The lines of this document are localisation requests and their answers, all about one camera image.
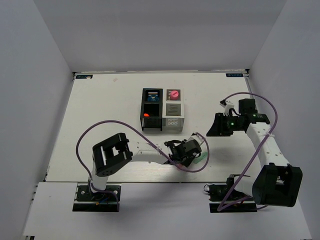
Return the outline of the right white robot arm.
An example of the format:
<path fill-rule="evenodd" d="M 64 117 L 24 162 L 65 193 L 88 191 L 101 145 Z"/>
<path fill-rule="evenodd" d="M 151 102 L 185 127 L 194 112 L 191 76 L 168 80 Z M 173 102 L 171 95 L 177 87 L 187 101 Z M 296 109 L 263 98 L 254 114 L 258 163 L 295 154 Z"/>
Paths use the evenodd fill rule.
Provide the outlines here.
<path fill-rule="evenodd" d="M 216 113 L 208 137 L 230 137 L 243 131 L 251 140 L 255 152 L 242 173 L 231 175 L 218 211 L 253 199 L 257 205 L 293 207 L 296 204 L 303 173 L 284 157 L 273 136 L 274 125 L 266 114 L 259 113 L 252 98 L 238 102 L 238 114 L 234 104 L 221 100 L 224 108 Z"/>

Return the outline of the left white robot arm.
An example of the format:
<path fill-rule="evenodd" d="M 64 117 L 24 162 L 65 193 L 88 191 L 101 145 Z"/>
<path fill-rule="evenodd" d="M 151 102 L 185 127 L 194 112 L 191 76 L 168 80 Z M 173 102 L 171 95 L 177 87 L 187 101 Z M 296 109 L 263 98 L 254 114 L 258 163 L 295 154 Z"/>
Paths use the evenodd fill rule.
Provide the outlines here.
<path fill-rule="evenodd" d="M 155 147 L 149 142 L 130 142 L 125 133 L 117 133 L 92 147 L 93 168 L 88 193 L 99 200 L 105 196 L 109 176 L 130 162 L 189 167 L 202 155 L 204 140 L 199 134 L 188 139 L 169 140 Z"/>

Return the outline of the green correction tape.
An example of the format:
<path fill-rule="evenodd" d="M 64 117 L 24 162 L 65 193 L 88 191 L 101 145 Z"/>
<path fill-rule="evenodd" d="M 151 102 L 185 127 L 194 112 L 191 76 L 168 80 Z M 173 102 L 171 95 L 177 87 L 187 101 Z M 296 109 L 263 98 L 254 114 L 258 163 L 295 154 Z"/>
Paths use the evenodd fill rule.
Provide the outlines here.
<path fill-rule="evenodd" d="M 207 156 L 208 156 L 208 153 L 205 151 L 205 152 L 202 152 L 201 155 L 199 155 L 198 157 L 196 157 L 194 160 L 193 160 L 193 163 L 194 164 L 198 164 L 200 163 L 201 161 L 203 160 L 207 160 Z"/>

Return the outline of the pink cap glitter bottle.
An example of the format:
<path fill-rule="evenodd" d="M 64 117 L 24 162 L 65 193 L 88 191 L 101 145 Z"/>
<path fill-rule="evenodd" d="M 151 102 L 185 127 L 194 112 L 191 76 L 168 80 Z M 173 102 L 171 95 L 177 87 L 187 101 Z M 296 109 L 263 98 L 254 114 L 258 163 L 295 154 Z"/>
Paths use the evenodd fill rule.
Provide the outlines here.
<path fill-rule="evenodd" d="M 181 100 L 180 90 L 168 89 L 167 90 L 167 100 L 168 101 L 180 101 Z"/>

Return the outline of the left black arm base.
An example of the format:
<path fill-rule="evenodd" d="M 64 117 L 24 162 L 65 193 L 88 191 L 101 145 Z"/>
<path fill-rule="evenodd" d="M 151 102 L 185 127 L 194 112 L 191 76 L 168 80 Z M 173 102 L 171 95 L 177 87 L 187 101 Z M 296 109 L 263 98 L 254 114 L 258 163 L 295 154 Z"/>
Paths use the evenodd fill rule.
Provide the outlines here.
<path fill-rule="evenodd" d="M 93 193 L 87 183 L 77 184 L 72 211 L 91 213 L 116 213 L 120 210 L 121 184 L 107 185 L 106 190 L 116 194 Z"/>

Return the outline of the blue ink jar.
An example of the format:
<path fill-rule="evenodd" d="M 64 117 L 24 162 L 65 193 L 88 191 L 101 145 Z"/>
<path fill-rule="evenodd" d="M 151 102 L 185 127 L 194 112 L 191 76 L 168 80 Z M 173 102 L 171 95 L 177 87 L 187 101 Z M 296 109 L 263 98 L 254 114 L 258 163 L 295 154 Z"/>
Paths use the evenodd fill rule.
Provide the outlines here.
<path fill-rule="evenodd" d="M 158 95 L 148 95 L 147 101 L 148 102 L 159 102 L 160 97 Z"/>

